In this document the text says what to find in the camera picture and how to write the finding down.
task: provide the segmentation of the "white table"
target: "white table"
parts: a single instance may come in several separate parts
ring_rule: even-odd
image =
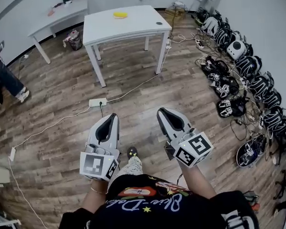
[[[48,16],[48,12],[45,11],[39,17],[39,21],[36,22],[35,26],[31,29],[28,37],[31,37],[38,51],[41,53],[43,58],[47,63],[51,63],[51,60],[45,53],[45,51],[40,46],[39,42],[35,38],[35,34],[45,28],[50,28],[53,37],[56,37],[55,32],[52,29],[52,26],[61,23],[67,19],[78,16],[80,14],[88,14],[88,1],[87,0],[73,0],[71,4],[65,6],[64,4],[55,8],[54,13],[51,16]]]
[[[126,12],[128,13],[128,17],[125,19],[115,19],[113,17],[114,12]],[[149,37],[162,34],[159,61],[155,70],[156,74],[159,74],[168,33],[171,28],[165,19],[149,5],[119,8],[86,15],[84,20],[83,45],[86,47],[101,86],[105,87],[106,83],[96,61],[96,59],[101,59],[98,44],[145,37],[145,50],[148,50]]]

